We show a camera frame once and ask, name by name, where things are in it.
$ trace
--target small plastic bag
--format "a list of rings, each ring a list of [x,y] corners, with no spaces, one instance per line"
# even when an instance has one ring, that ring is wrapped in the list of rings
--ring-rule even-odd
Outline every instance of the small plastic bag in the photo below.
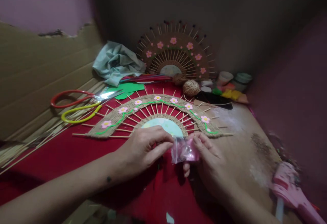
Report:
[[[177,164],[183,161],[198,161],[198,150],[193,144],[193,139],[174,137],[175,142],[171,148],[171,162]]]

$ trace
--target pink glue gun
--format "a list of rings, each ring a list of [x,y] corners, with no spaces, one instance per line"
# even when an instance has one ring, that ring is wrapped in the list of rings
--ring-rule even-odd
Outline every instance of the pink glue gun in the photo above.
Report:
[[[296,209],[306,223],[326,224],[298,186],[299,176],[293,165],[282,162],[273,178],[272,191],[277,196],[276,217],[282,222],[283,204]]]

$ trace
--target pink wall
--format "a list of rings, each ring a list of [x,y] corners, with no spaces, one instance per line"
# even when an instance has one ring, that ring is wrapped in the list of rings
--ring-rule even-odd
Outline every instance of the pink wall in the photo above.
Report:
[[[35,33],[69,35],[92,19],[89,0],[0,0],[0,20]]]
[[[327,220],[327,11],[318,14],[248,92],[266,132],[302,166],[302,189]]]

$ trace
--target woven fan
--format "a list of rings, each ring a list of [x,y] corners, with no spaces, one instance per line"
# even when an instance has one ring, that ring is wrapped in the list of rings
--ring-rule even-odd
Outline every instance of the woven fan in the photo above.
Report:
[[[94,138],[129,138],[130,134],[138,128],[146,128],[155,125],[161,125],[171,135],[186,137],[195,130],[200,130],[208,137],[216,138],[219,136],[231,135],[231,133],[222,133],[218,127],[212,123],[212,119],[205,115],[208,108],[202,111],[199,106],[195,106],[191,101],[185,101],[182,98],[175,97],[174,94],[146,94],[135,99],[130,97],[127,102],[120,104],[117,108],[106,105],[110,113],[106,115],[98,113],[103,119],[96,125],[83,124],[90,126],[92,129],[82,135]],[[197,125],[198,128],[189,129],[188,127]],[[124,132],[128,135],[115,135],[115,132]]]
[[[145,62],[151,74],[171,77],[184,74],[187,79],[213,79],[216,72],[212,64],[215,60],[209,60],[212,57],[212,53],[206,53],[209,46],[203,48],[201,45],[206,35],[197,42],[199,30],[195,30],[195,25],[188,32],[187,25],[181,26],[181,23],[179,21],[178,25],[173,26],[173,22],[164,21],[165,31],[162,31],[161,25],[157,25],[157,36],[150,27],[154,39],[150,40],[147,34],[142,36],[136,54]]]

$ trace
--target jute twine ball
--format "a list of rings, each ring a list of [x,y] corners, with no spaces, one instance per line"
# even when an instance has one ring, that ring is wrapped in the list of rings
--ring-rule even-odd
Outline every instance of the jute twine ball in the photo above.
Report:
[[[187,78],[184,74],[175,74],[173,76],[173,82],[177,86],[182,86],[187,81]]]
[[[200,86],[195,80],[187,80],[183,85],[183,92],[186,96],[196,96],[200,92]]]

